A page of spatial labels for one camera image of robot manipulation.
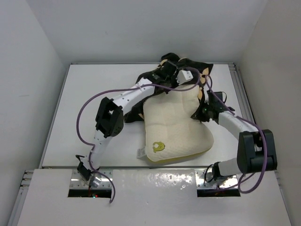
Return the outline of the cream pillow with yellow edge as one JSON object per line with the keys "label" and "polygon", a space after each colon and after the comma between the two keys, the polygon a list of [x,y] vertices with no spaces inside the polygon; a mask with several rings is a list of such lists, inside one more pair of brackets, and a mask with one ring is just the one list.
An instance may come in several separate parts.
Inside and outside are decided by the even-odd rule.
{"label": "cream pillow with yellow edge", "polygon": [[201,87],[182,85],[179,91],[148,98],[143,104],[145,146],[137,150],[137,158],[164,162],[212,148],[214,137],[210,129],[194,119],[203,97]]}

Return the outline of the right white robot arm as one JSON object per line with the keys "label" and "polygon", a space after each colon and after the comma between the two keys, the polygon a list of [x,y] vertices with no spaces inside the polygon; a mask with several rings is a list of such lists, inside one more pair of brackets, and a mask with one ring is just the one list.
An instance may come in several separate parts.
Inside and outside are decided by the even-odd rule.
{"label": "right white robot arm", "polygon": [[277,169],[277,154],[274,136],[269,129],[260,129],[256,124],[235,114],[222,101],[221,92],[207,91],[208,99],[201,101],[193,119],[201,122],[214,121],[224,127],[238,141],[237,156],[212,165],[213,180],[236,174],[261,173]]}

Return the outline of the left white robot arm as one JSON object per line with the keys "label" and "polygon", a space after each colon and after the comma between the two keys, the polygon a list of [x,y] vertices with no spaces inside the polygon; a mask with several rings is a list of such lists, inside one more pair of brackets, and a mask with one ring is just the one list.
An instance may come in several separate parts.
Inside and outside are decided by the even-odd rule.
{"label": "left white robot arm", "polygon": [[[83,104],[76,119],[76,133],[82,143],[91,147],[87,156],[79,157],[77,167],[78,173],[85,181],[88,181],[99,168],[98,160],[111,139],[122,131],[125,115],[132,113],[146,99],[175,90],[180,85],[179,71],[176,64],[167,60],[157,69],[139,75],[133,87],[103,91],[92,96]],[[120,95],[113,98],[104,97],[99,104],[95,116],[94,140],[92,142],[84,140],[80,133],[79,122],[85,107],[96,97],[114,92],[120,92]]]}

